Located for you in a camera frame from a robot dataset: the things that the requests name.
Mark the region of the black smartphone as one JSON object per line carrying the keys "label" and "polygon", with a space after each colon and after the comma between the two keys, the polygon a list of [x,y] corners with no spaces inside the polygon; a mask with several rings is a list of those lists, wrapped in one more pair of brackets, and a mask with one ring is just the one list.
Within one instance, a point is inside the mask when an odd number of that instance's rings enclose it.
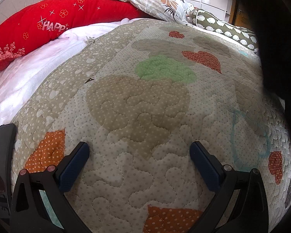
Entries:
{"label": "black smartphone", "polygon": [[0,220],[10,224],[11,191],[11,160],[15,145],[16,125],[0,126]]}

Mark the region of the wooden door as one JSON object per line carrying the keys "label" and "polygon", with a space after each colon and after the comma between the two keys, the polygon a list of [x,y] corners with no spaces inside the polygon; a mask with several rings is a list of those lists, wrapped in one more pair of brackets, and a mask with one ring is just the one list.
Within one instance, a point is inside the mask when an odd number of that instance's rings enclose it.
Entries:
{"label": "wooden door", "polygon": [[253,30],[249,15],[245,11],[240,0],[232,0],[229,23],[234,26],[240,26],[249,30]]}

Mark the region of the floral white pillow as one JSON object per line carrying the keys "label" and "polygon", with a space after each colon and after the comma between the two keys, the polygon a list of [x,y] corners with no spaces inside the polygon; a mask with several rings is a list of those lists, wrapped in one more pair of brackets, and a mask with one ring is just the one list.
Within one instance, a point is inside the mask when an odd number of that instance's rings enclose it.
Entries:
{"label": "floral white pillow", "polygon": [[146,14],[166,22],[188,24],[194,5],[185,0],[119,0],[129,2]]}

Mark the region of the patchwork heart quilt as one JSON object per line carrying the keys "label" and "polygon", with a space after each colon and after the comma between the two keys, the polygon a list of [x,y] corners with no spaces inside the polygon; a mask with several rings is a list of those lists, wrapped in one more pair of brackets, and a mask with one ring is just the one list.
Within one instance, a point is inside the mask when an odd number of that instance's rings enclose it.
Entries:
{"label": "patchwork heart quilt", "polygon": [[141,19],[90,40],[13,122],[13,181],[90,146],[67,198],[93,232],[185,232],[213,197],[189,156],[195,141],[261,172],[270,229],[291,205],[291,142],[259,57],[201,30]]}

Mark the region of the red embroidered pillow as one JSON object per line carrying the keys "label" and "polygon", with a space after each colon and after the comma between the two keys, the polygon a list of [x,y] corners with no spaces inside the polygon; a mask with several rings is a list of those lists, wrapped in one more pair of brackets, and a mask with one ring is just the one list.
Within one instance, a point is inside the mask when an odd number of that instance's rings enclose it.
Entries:
{"label": "red embroidered pillow", "polygon": [[43,0],[27,6],[0,24],[0,71],[71,28],[124,18],[149,15],[118,0]]}

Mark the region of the white fleece blanket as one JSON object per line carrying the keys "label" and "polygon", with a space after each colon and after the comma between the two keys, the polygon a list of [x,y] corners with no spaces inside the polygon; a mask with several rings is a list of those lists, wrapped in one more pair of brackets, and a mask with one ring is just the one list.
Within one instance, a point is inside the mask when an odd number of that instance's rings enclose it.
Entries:
{"label": "white fleece blanket", "polygon": [[43,80],[59,65],[79,53],[90,38],[96,39],[136,19],[96,23],[67,30],[59,38],[15,59],[0,72],[0,125],[11,122]]}

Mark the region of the olive white dotted pillow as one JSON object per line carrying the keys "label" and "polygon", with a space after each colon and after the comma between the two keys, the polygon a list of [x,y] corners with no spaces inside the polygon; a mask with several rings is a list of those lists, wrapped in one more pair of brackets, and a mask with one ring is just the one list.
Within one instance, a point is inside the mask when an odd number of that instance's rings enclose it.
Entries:
{"label": "olive white dotted pillow", "polygon": [[192,10],[190,12],[190,20],[195,26],[224,35],[255,53],[259,50],[255,33],[247,28],[234,26],[222,21],[203,9]]}

